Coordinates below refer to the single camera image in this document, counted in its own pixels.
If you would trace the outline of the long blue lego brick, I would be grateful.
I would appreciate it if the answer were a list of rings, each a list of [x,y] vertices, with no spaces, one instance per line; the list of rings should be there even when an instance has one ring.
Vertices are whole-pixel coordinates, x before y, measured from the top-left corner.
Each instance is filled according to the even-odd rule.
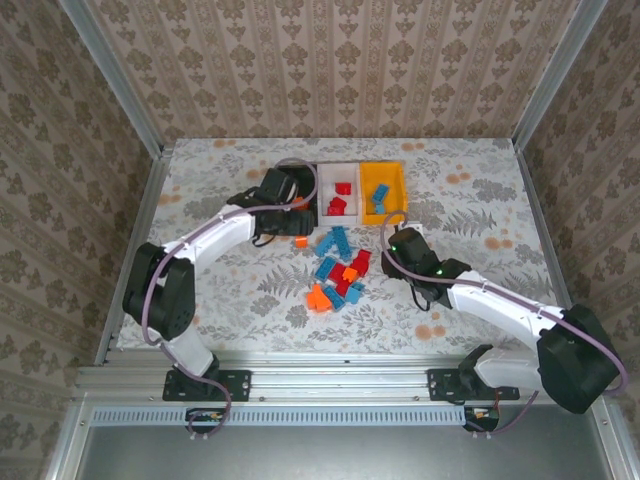
[[[352,249],[349,245],[345,228],[342,226],[334,226],[331,233],[334,243],[338,248],[339,255],[349,259],[352,256]]]

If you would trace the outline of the black plastic container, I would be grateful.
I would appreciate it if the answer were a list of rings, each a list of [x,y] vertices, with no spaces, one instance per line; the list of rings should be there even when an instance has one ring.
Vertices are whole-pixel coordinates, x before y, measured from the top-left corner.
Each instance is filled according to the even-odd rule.
[[[296,181],[297,194],[295,198],[306,198],[311,194],[313,188],[317,185],[317,182],[314,180],[313,174],[313,172],[317,171],[316,164],[311,164],[311,167],[303,164],[292,164],[285,166],[283,170],[286,171],[287,174],[293,177]],[[311,197],[311,199],[308,201],[307,206],[304,208],[304,211],[309,211],[311,213],[312,223],[314,227],[318,226],[318,192],[319,190],[316,190],[316,193]]]

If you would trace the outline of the white plastic container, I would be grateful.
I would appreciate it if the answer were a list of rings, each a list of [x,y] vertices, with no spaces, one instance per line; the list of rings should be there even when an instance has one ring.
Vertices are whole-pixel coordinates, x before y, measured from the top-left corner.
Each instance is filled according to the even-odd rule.
[[[317,166],[318,224],[323,227],[355,226],[361,220],[360,170],[358,163],[320,163]],[[349,194],[336,190],[338,183],[350,185]],[[330,203],[335,198],[345,203],[340,215],[330,215]]]

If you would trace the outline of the yellow plastic container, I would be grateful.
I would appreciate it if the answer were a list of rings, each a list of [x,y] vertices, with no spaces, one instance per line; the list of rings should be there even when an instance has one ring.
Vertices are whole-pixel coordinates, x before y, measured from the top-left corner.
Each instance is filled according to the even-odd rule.
[[[384,211],[379,213],[373,197],[382,184],[388,187],[388,192],[382,201]],[[387,214],[396,210],[408,210],[404,169],[400,162],[361,162],[360,187],[363,225],[380,225]]]

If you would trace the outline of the small electronics board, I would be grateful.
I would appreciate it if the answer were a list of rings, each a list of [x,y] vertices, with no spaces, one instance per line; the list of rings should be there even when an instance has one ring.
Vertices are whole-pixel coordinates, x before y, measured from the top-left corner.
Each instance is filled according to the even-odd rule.
[[[469,432],[493,432],[497,429],[500,414],[495,407],[465,407],[465,424],[463,428]]]
[[[185,413],[185,428],[192,435],[212,435],[225,421],[225,408],[192,408]]]

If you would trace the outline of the grey metal panel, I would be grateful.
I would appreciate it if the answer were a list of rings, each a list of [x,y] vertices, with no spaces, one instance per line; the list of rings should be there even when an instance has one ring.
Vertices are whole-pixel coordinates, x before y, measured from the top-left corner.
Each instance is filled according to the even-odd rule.
[[[459,426],[317,424],[294,407],[293,425],[229,425],[208,439],[159,419],[126,419],[124,405],[72,408],[45,480],[640,480],[620,408],[598,402],[584,416],[547,404],[509,430]]]

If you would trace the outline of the aluminium table side rail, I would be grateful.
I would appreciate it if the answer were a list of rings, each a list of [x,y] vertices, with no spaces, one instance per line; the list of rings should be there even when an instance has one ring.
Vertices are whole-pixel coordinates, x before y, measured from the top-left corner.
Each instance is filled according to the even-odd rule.
[[[113,294],[111,305],[106,317],[105,326],[96,352],[94,366],[103,366],[108,360],[111,348],[116,344],[119,330],[125,313],[122,301],[133,265],[137,248],[147,238],[153,221],[153,216],[162,193],[162,187],[168,174],[169,164],[173,156],[174,144],[165,145],[160,157],[152,163],[149,177],[145,185],[139,210],[133,225],[129,245],[120,270],[118,282]]]
[[[516,291],[536,304],[555,309],[570,308],[573,302],[562,276],[531,174],[520,151],[516,152],[516,160],[525,200],[525,206],[516,210],[519,227],[514,233],[514,252],[519,273],[515,274],[515,279],[523,281],[518,284]]]

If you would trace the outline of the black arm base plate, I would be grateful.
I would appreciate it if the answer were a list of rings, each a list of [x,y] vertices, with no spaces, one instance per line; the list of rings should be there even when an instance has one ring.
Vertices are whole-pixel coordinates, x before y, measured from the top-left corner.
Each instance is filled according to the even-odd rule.
[[[249,370],[218,370],[214,380],[228,392],[232,401],[247,402],[251,390]],[[162,392],[162,399],[169,402],[204,402],[224,401],[224,393],[209,383],[196,381],[172,369],[167,372]]]
[[[461,405],[467,401],[515,401],[520,391],[514,387],[489,387],[474,372],[437,368],[426,373],[429,397],[433,401],[447,401]]]

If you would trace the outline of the long aluminium base rail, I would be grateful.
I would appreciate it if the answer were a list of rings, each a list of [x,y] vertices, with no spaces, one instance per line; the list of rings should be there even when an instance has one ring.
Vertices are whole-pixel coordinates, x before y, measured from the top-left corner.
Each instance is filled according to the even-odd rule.
[[[249,404],[424,405],[427,372],[454,368],[460,355],[392,355],[226,351],[220,366],[252,372]],[[101,366],[83,367],[74,395],[96,403],[159,403],[170,361],[151,349],[113,351]]]

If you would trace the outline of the aluminium frame post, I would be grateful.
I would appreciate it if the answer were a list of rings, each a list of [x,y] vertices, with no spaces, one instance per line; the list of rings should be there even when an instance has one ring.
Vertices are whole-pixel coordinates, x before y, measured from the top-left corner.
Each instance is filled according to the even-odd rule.
[[[522,152],[550,108],[608,0],[580,0],[512,135]]]
[[[91,12],[89,4],[86,0],[59,1],[126,113],[140,141],[151,158],[159,160],[164,148],[161,134],[136,94],[123,63],[117,58],[115,50],[110,45],[104,30],[99,26],[96,16]]]

